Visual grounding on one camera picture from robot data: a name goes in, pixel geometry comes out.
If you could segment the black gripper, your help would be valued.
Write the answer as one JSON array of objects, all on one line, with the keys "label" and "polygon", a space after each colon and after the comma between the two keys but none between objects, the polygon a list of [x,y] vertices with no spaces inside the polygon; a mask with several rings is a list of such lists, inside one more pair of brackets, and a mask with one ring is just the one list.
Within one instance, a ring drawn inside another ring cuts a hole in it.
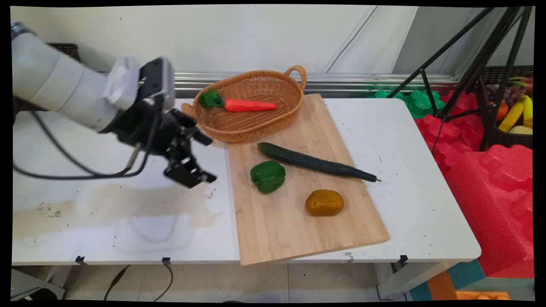
[{"label": "black gripper", "polygon": [[198,128],[193,117],[179,109],[159,112],[153,105],[139,101],[126,111],[119,111],[102,132],[113,133],[120,142],[130,146],[141,144],[145,151],[156,118],[159,119],[159,127],[153,136],[151,154],[167,158],[164,176],[187,188],[202,182],[215,182],[217,176],[198,165],[189,140],[195,139],[208,146],[213,143],[213,139]]}]

